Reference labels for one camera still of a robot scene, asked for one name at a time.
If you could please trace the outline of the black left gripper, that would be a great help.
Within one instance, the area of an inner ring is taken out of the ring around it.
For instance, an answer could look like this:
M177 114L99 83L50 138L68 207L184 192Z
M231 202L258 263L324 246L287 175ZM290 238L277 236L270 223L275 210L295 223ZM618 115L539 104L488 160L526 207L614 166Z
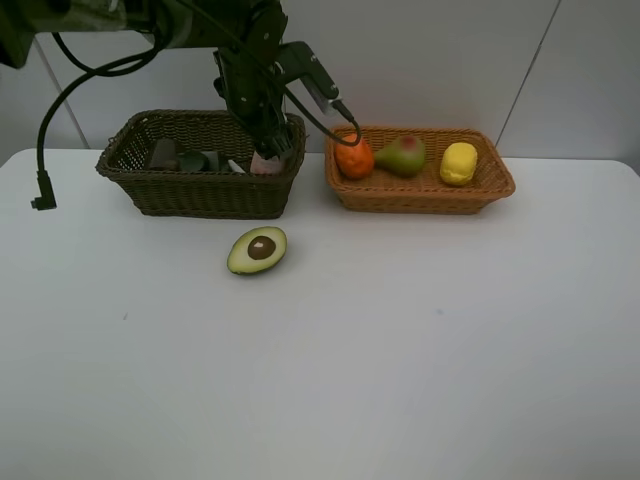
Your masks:
M214 59L219 69L214 87L228 112L253 138L256 153L267 161L290 159L296 143L282 110L282 93L239 51L218 49Z

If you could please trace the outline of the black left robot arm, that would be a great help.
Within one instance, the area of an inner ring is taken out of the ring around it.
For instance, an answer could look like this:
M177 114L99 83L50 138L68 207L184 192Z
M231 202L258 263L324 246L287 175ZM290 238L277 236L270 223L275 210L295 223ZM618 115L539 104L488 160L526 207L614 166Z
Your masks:
M158 49L211 48L228 112L263 156L293 149L275 67L287 17L278 1L4 1L1 62L20 69L38 33L136 31Z

